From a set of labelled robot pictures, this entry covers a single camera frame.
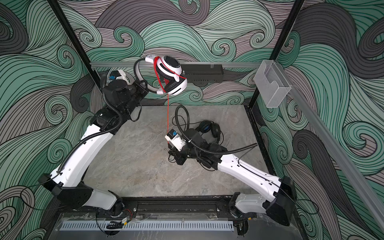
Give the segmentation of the white and black headphones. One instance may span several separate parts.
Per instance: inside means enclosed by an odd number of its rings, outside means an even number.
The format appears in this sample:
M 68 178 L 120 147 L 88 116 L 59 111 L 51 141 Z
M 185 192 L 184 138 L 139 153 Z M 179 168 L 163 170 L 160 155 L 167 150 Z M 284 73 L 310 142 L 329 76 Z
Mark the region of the white and black headphones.
M 183 75 L 181 64 L 170 56 L 147 55 L 134 63 L 134 75 L 137 81 L 146 81 L 140 72 L 140 62 L 152 64 L 160 87 L 155 88 L 148 84 L 149 92 L 169 96 L 181 94 L 188 85 L 187 78 Z

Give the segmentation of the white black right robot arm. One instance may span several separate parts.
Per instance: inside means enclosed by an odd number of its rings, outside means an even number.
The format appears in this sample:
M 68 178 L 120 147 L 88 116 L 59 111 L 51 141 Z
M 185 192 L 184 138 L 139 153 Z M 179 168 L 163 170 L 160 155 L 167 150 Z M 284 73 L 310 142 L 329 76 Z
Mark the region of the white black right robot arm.
M 220 144 L 222 131 L 212 121 L 204 120 L 191 128 L 190 115 L 186 107 L 175 110 L 176 130 L 170 129 L 165 138 L 169 145 L 169 156 L 182 166 L 186 160 L 194 159 L 209 172 L 220 171 L 245 183 L 255 195 L 235 193 L 229 210 L 237 218 L 250 214 L 264 214 L 280 225 L 289 226 L 297 203 L 294 181 L 285 176 L 265 173 L 236 156 L 239 152 L 250 152 L 258 144 L 251 144 L 229 151 Z

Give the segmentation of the black and blue headphones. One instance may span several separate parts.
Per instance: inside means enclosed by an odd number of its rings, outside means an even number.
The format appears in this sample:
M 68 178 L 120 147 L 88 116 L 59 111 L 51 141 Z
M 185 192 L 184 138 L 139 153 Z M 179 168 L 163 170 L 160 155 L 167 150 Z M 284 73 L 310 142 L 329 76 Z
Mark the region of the black and blue headphones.
M 221 140 L 222 131 L 221 131 L 220 125 L 215 123 L 215 122 L 213 122 L 213 121 L 209 121 L 209 120 L 202 121 L 196 127 L 196 131 L 198 131 L 198 132 L 200 132 L 202 134 L 211 132 L 212 136 L 214 138 L 216 138 L 217 143 L 219 143 L 220 140 Z

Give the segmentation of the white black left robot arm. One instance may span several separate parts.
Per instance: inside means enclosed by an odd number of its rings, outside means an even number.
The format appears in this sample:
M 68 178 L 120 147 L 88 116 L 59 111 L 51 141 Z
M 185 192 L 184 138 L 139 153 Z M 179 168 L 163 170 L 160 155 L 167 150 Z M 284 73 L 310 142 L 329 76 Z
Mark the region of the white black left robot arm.
M 43 174 L 39 183 L 50 191 L 64 207 L 79 209 L 94 207 L 119 217 L 124 210 L 121 197 L 111 191 L 103 192 L 87 186 L 83 177 L 103 146 L 120 127 L 131 120 L 131 114 L 148 94 L 148 82 L 135 74 L 128 83 L 122 70 L 110 71 L 102 82 L 105 106 L 92 117 L 90 125 L 60 165 L 50 174 Z

